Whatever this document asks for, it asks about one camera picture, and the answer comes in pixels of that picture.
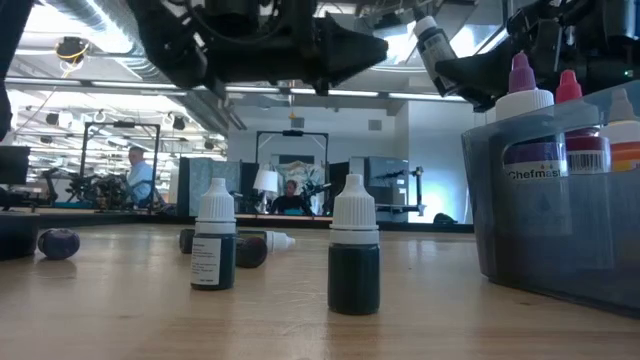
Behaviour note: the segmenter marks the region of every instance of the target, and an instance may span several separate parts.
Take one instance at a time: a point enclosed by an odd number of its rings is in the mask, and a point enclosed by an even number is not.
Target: clear plastic container
[[[640,82],[623,88],[640,102]],[[514,181],[509,146],[603,125],[609,89],[462,135],[482,273],[496,283],[640,316],[640,171]]]

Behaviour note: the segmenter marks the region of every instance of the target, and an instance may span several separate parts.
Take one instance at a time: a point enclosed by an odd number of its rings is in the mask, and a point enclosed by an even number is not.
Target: dropper bottle
[[[335,199],[329,246],[328,302],[333,312],[368,315],[380,307],[380,234],[362,175],[347,175]]]
[[[560,85],[556,89],[556,103],[582,98],[582,88],[573,70],[565,70],[560,75]],[[577,101],[571,105],[571,116],[581,119],[590,118],[595,122],[600,112],[595,105]],[[571,175],[605,173],[611,171],[611,147],[609,139],[596,136],[597,127],[569,131],[565,134],[567,143],[567,161]]]
[[[438,27],[432,16],[425,16],[418,7],[413,8],[413,16],[416,21],[413,33],[418,39],[417,47],[422,63],[440,95],[448,95],[456,89],[456,84],[436,72],[436,63],[457,59],[456,53],[449,43],[447,34]]]
[[[214,178],[200,201],[191,253],[191,287],[233,287],[236,266],[236,219],[225,179]]]
[[[624,88],[613,91],[609,125],[600,130],[600,136],[608,138],[611,142],[614,172],[640,167],[640,121]]]
[[[536,78],[527,55],[516,54],[509,74],[509,94],[496,102],[496,120],[541,110],[553,105],[553,94],[536,87]],[[531,115],[553,119],[553,108]],[[508,147],[504,154],[504,168],[512,180],[532,180],[568,175],[564,134],[544,136],[523,141]]]

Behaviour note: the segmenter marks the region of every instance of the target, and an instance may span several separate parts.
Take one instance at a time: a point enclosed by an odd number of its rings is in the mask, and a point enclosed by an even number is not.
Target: metal frame
[[[330,183],[329,181],[329,172],[330,172],[330,168],[329,168],[329,134],[328,133],[309,133],[309,132],[304,132],[304,131],[300,131],[299,133],[302,133],[302,136],[308,135],[308,136],[322,136],[324,137],[324,182],[325,184]],[[258,162],[258,155],[260,154],[260,137],[264,134],[279,134],[282,135],[284,137],[298,137],[298,136],[292,136],[292,135],[286,135],[287,131],[257,131],[256,132],[256,164],[259,164]],[[328,199],[329,193],[328,192],[324,192],[324,201],[326,202]]]
[[[84,135],[82,137],[82,155],[80,157],[80,177],[84,177],[84,168],[85,168],[85,160],[87,157],[87,143],[89,142],[89,128],[92,126],[112,126],[118,127],[117,125],[122,124],[122,122],[86,122],[84,123]],[[156,170],[158,168],[158,149],[160,148],[160,125],[158,124],[131,124],[127,123],[127,127],[151,127],[156,129],[156,141],[155,148],[153,152],[153,177],[151,178],[151,191],[149,192],[149,197],[151,198],[149,202],[148,213],[151,214],[153,211],[153,196],[155,194],[154,189],[156,188]]]
[[[256,132],[256,157],[255,157],[255,161],[256,164],[258,164],[258,155],[260,153],[260,136],[264,135],[264,134],[279,134],[282,135],[284,137],[294,137],[291,135],[286,135],[287,131],[257,131]],[[301,132],[302,136],[305,135],[309,135],[309,136],[314,136],[314,135],[318,135],[318,136],[323,136],[325,143],[324,143],[324,162],[325,164],[329,164],[329,134],[328,133],[308,133],[308,132]]]

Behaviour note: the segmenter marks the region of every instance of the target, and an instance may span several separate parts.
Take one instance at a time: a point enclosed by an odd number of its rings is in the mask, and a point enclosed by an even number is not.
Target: ceiling light
[[[144,82],[121,82],[121,81],[93,81],[93,86],[133,89],[133,90],[178,90],[173,84],[144,83]]]
[[[316,91],[313,89],[289,89],[293,95],[315,95]]]
[[[389,93],[389,99],[398,100],[422,100],[422,101],[460,101],[465,100],[460,96],[441,97],[437,94],[410,94],[410,93]]]
[[[375,91],[351,91],[351,90],[329,90],[331,96],[357,96],[357,97],[377,97]]]
[[[507,29],[502,29],[491,41],[489,41],[485,46],[478,51],[478,54],[486,54],[489,51],[493,50],[496,46],[498,46],[504,39],[509,36],[507,33]]]
[[[175,116],[173,118],[173,128],[179,131],[184,130],[186,127],[184,123],[184,116]]]
[[[11,85],[47,85],[47,86],[81,86],[78,80],[68,79],[47,79],[47,78],[23,78],[15,76],[7,76],[6,84]]]
[[[259,87],[259,86],[227,86],[227,92],[232,93],[256,93],[256,94],[277,94],[280,89],[275,87]]]

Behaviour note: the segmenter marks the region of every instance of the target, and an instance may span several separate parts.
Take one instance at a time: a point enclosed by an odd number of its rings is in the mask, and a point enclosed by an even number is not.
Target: monitor
[[[0,184],[27,183],[30,153],[31,148],[27,146],[0,146]]]

